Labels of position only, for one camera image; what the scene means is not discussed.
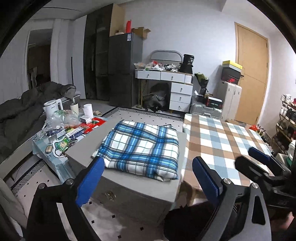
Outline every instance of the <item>kettle handle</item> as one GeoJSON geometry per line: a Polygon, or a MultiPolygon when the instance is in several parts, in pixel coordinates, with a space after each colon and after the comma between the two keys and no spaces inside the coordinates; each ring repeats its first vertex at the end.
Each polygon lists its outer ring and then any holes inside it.
{"type": "Polygon", "coordinates": [[[61,99],[57,99],[57,104],[59,104],[61,110],[63,110],[63,104],[62,104],[62,100],[61,99]]]}

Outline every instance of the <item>dark gray refrigerator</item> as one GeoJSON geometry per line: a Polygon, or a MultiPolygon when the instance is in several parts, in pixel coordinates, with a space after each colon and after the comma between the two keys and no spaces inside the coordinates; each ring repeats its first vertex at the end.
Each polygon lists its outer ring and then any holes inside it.
{"type": "Polygon", "coordinates": [[[139,80],[134,63],[142,61],[143,40],[134,33],[109,38],[108,78],[109,105],[133,107],[137,104],[139,80]]]}

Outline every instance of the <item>yellow lid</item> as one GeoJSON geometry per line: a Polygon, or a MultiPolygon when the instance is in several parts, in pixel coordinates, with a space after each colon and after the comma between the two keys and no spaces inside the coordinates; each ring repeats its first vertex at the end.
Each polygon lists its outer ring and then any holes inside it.
{"type": "Polygon", "coordinates": [[[223,61],[222,64],[231,64],[231,65],[233,65],[233,66],[235,66],[235,67],[237,67],[239,69],[242,69],[242,66],[241,65],[239,65],[236,62],[233,62],[231,60],[223,61]]]}

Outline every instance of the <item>folded plaid cloth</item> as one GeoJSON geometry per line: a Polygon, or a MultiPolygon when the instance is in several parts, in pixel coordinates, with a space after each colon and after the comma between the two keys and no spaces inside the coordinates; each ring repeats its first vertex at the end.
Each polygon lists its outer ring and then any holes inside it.
{"type": "Polygon", "coordinates": [[[105,166],[160,181],[177,179],[179,143],[172,125],[121,121],[104,138],[105,166]]]}

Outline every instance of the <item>refrigerator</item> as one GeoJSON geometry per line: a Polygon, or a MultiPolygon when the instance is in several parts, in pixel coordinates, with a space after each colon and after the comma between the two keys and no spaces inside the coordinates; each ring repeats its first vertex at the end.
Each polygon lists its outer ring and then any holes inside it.
{"type": "Polygon", "coordinates": [[[109,38],[109,105],[133,107],[137,104],[140,80],[135,78],[134,63],[142,61],[143,40],[134,33],[109,38]]]}
{"type": "Polygon", "coordinates": [[[223,101],[221,120],[232,121],[235,119],[242,88],[225,81],[219,81],[214,97],[223,101]]]}

